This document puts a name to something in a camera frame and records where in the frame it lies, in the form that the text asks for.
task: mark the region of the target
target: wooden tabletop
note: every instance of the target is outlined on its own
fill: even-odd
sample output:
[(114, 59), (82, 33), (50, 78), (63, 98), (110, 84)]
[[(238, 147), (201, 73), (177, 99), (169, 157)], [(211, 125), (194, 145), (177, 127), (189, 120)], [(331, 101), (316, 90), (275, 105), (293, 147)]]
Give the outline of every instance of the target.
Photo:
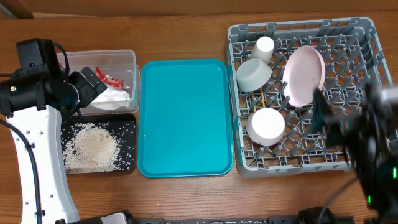
[[(389, 71), (397, 80), (398, 13), (394, 11), (0, 21), (0, 73), (19, 68), (16, 42), (34, 37), (59, 42), (66, 51), (132, 49), (142, 68), (152, 60), (225, 61), (226, 34), (233, 24), (358, 16), (374, 21)], [(0, 223), (20, 223), (22, 195), (17, 155), (10, 131), (2, 126), (0, 142)], [(350, 172), (320, 172), (244, 179), (234, 166), (222, 177), (148, 179), (135, 169), (123, 174), (67, 178), (81, 218), (128, 209), (137, 218), (173, 220), (296, 215), (305, 208), (323, 205), (352, 176)], [(360, 223), (375, 215), (367, 210), (358, 183), (330, 208), (337, 215), (353, 215)]]

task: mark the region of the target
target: clear plastic container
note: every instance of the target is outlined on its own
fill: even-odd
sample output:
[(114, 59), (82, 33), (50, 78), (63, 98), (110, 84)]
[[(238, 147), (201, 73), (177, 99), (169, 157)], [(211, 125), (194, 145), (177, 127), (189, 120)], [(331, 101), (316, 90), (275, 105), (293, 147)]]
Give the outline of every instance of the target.
[[(92, 50), (67, 52), (70, 72), (89, 66), (93, 71), (97, 66), (114, 78), (124, 80), (124, 90), (130, 100), (112, 102), (93, 102), (80, 111), (82, 114), (135, 113), (139, 107), (140, 76), (136, 65), (136, 55), (132, 50)], [(58, 61), (65, 66), (65, 57), (57, 54)]]

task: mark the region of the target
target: cup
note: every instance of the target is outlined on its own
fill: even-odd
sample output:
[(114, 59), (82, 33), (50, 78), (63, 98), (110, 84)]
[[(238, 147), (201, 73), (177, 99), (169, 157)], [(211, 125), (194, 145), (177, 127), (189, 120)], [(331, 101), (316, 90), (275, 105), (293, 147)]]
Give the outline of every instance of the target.
[(261, 108), (249, 116), (246, 130), (255, 143), (271, 146), (284, 136), (285, 119), (275, 109)]
[(267, 65), (271, 62), (275, 43), (270, 37), (260, 37), (250, 53), (251, 58), (259, 58)]
[(251, 92), (266, 84), (272, 69), (261, 59), (245, 61), (236, 71), (236, 81), (243, 92)]

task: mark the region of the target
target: teal rectangular tray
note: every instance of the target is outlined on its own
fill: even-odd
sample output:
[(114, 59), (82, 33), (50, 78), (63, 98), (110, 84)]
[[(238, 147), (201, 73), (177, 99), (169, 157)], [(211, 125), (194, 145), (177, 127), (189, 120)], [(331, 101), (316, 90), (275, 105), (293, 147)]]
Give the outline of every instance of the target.
[(138, 160), (146, 177), (223, 175), (233, 166), (228, 77), (217, 59), (142, 69)]

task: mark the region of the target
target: gray dish rack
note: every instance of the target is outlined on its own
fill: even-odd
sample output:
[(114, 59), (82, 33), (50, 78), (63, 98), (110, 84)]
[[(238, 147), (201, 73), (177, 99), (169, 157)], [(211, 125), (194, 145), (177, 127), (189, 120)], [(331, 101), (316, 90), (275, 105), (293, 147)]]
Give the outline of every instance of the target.
[[(262, 36), (275, 42), (270, 66), (271, 79), (252, 93), (240, 91), (236, 70), (250, 57)], [(295, 108), (283, 95), (282, 76), (286, 61), (297, 48), (317, 49), (326, 66), (322, 93), (336, 114), (356, 113), (364, 94), (364, 83), (377, 80), (391, 86), (386, 60), (374, 23), (367, 17), (314, 21), (270, 22), (233, 25), (228, 29), (229, 89), (233, 110), (233, 134), (237, 169), (243, 177), (294, 175), (325, 170), (349, 170), (340, 148), (328, 149), (321, 133), (312, 133), (312, 104)], [(251, 113), (259, 108), (279, 110), (285, 118), (285, 134), (274, 147), (252, 142), (246, 131)]]

